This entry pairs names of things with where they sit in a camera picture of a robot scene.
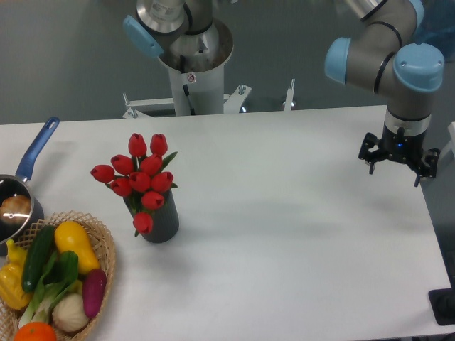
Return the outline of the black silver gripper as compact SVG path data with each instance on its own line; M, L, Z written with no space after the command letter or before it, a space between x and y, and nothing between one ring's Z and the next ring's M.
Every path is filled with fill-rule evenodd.
M416 121L407 121L386 114L382 137L368 132L361 144L358 158L364 160L369 167L369 174L373 174L375 164L386 159L398 163L406 163L415 172L414 187L417 187L423 178L435 178L441 150L431 148L422 149L431 115Z

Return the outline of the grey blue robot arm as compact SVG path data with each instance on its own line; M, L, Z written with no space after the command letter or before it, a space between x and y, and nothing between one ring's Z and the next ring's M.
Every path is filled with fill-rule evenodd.
M411 39L424 18L421 1L347 1L364 23L363 35L338 38L328 49L324 70L343 85L387 99L382 136L365 135L358 154L372 173L378 162L405 164L416 182L435 178L440 150L423 148L434 97L443 80L444 56Z

